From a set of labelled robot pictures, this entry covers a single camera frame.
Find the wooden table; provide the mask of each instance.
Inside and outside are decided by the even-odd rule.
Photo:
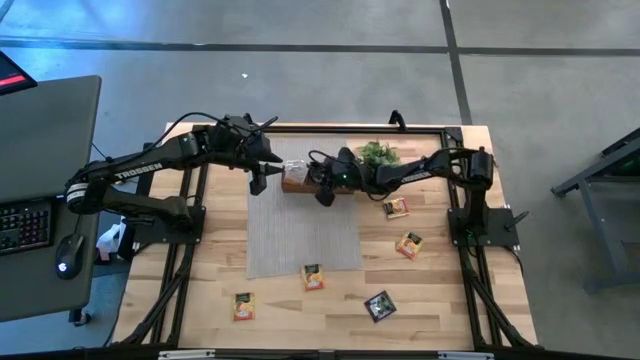
[[[188,132],[193,125],[182,123],[171,136]],[[484,146],[493,152],[486,126],[463,126],[462,131],[466,147]],[[397,147],[402,162],[430,155],[441,147],[440,139],[433,135],[268,134],[270,138],[283,136],[343,137],[352,149],[378,138]],[[196,172],[191,193],[195,192]],[[450,203],[444,179],[419,181],[400,188],[395,195],[407,199],[411,215],[394,220],[386,220],[380,203],[356,194],[363,269],[327,272],[326,289],[305,292],[299,274],[246,279],[246,176],[242,171],[229,171],[222,166],[209,167],[204,235],[193,260],[180,347],[472,348],[459,256],[450,243],[445,215]],[[181,179],[179,171],[156,173],[151,196],[177,195]],[[487,202],[490,207],[504,204],[497,170]],[[426,241],[415,261],[394,248],[395,241],[406,230],[416,232]],[[115,341],[129,335],[157,299],[166,253],[167,246],[157,244],[135,257],[114,333]],[[487,248],[486,254],[496,302],[520,333],[535,343],[527,295],[516,260],[502,248]],[[374,324],[363,302],[382,290],[387,290],[398,311]],[[255,293],[255,320],[232,321],[231,297],[239,292]],[[483,334],[489,339],[486,311],[479,299],[478,304]],[[172,315],[173,302],[167,307],[164,336]]]

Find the gray mat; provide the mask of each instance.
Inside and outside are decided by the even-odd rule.
[[[344,140],[271,139],[285,161],[307,159],[312,149],[337,153],[342,146]],[[280,181],[270,176],[260,196],[249,196],[247,277],[296,274],[301,265],[316,263],[325,270],[361,268],[353,195],[337,195],[327,208],[313,194],[283,193]]]

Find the black keyboard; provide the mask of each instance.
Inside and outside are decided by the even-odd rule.
[[[0,255],[51,245],[51,201],[0,205]]]

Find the green plant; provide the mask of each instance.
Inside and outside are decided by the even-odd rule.
[[[395,148],[390,147],[389,144],[382,145],[380,141],[370,141],[367,145],[359,147],[358,150],[362,161],[369,167],[396,165],[400,162]]]

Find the gray floor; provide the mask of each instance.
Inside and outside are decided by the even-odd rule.
[[[460,46],[640,47],[640,6],[633,0],[449,5]],[[0,40],[39,37],[446,45],[436,0],[15,0],[0,23]],[[138,150],[165,122],[195,110],[383,123],[397,108],[411,123],[461,123],[446,54],[3,51],[38,80],[101,75],[95,142],[114,156]],[[557,200],[548,191],[640,125],[640,57],[461,56],[461,63],[473,123],[490,127],[507,200],[516,211],[531,211],[519,232],[540,344],[640,357],[640,287],[585,294],[585,279],[606,275],[601,249],[578,194]],[[104,319],[114,319],[118,306],[98,299],[121,291],[118,281],[94,288],[92,301],[101,302]],[[51,315],[0,324],[0,334],[11,339],[0,342],[0,353],[95,346],[110,330],[100,323],[73,329],[65,320]]]

